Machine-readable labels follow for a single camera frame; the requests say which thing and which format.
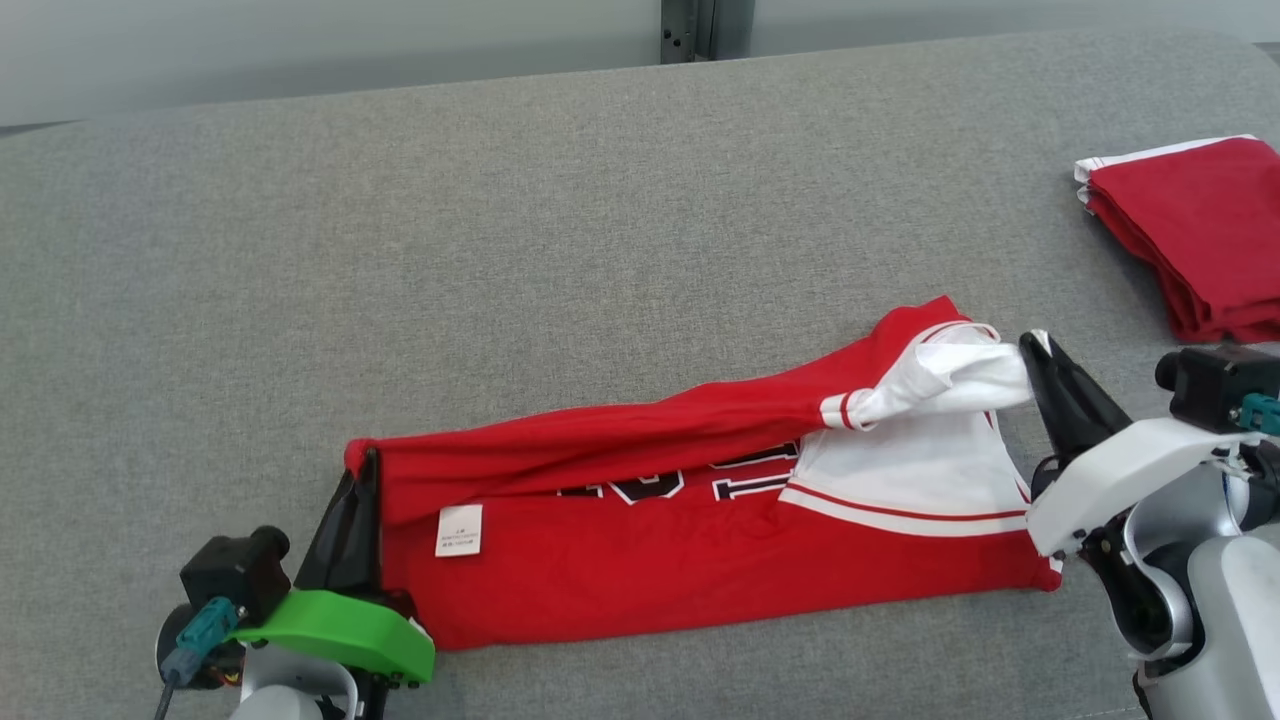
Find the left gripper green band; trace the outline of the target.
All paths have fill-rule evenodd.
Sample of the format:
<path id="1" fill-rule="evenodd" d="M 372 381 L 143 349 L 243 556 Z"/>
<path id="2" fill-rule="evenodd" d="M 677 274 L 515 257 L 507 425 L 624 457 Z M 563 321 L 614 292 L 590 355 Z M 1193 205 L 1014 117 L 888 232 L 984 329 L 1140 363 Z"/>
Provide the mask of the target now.
<path id="1" fill-rule="evenodd" d="M 242 644 L 266 642 L 393 682 L 425 684 L 433 679 L 436 648 L 422 628 L 394 609 L 338 594 L 381 592 L 381 460 L 376 447 L 366 447 L 360 480 L 351 471 L 340 478 L 294 587 L 301 591 L 287 594 L 266 620 L 242 624 L 228 637 Z"/>

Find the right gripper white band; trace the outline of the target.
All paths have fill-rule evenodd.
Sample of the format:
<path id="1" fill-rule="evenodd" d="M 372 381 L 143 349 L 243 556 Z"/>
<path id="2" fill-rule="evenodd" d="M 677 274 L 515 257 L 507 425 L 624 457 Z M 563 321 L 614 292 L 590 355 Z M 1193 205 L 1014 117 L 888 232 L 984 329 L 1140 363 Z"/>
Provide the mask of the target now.
<path id="1" fill-rule="evenodd" d="M 1050 336 L 1021 334 L 1018 345 L 1056 469 L 1066 468 L 1027 512 L 1027 529 L 1044 557 L 1076 552 L 1079 530 L 1103 527 L 1210 462 L 1213 451 L 1253 443 L 1251 430 L 1220 434 L 1171 416 L 1133 423 Z"/>

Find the red shorts white trim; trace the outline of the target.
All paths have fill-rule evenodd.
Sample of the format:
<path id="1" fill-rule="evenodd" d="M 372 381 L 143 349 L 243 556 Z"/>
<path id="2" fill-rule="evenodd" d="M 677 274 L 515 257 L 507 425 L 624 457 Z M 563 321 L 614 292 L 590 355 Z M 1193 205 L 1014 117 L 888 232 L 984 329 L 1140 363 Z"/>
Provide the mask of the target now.
<path id="1" fill-rule="evenodd" d="M 1076 196 L 1158 282 L 1184 345 L 1280 343 L 1280 151 L 1238 135 L 1075 161 Z"/>

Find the red white basketball jersey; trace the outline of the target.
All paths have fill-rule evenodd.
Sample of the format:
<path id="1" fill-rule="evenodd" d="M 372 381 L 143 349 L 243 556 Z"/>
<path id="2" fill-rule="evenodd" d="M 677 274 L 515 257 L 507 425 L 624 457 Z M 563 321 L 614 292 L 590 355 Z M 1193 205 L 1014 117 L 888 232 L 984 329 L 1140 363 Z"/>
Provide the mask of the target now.
<path id="1" fill-rule="evenodd" d="M 648 404 L 360 438 L 381 585 L 443 650 L 1053 591 L 997 414 L 1016 345 L 947 297 L 810 363 Z"/>

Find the grey metal post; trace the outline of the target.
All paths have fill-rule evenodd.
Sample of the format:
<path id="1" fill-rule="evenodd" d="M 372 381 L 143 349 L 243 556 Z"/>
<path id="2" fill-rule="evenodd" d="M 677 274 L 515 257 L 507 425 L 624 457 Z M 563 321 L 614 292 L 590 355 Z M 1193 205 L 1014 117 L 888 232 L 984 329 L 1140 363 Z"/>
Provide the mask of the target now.
<path id="1" fill-rule="evenodd" d="M 756 0 L 659 0 L 659 63 L 750 56 Z"/>

